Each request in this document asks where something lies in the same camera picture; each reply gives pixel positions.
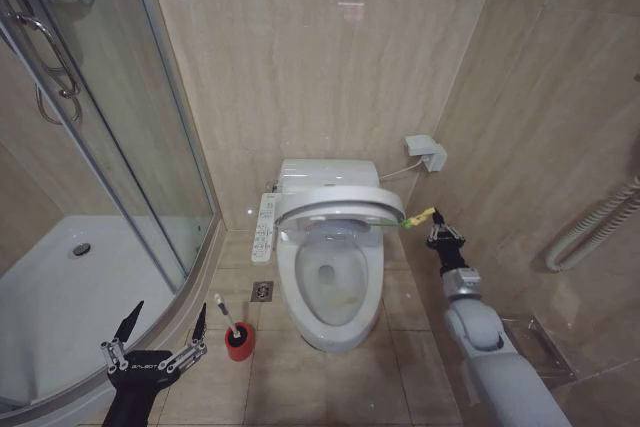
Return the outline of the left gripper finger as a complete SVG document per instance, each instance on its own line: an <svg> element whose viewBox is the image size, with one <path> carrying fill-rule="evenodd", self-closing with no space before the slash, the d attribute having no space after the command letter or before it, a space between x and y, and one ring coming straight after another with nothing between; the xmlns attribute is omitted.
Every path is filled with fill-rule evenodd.
<svg viewBox="0 0 640 427"><path fill-rule="evenodd" d="M100 344L108 373L116 373L128 368L129 361L125 358L124 344L133 332L143 305L144 301L140 301L132 312L121 321L112 339Z"/></svg>
<svg viewBox="0 0 640 427"><path fill-rule="evenodd" d="M165 361L165 372L167 374L171 374L176 370L180 372L188 370L207 353L205 344L206 310L207 304L204 303L197 318L191 340Z"/></svg>

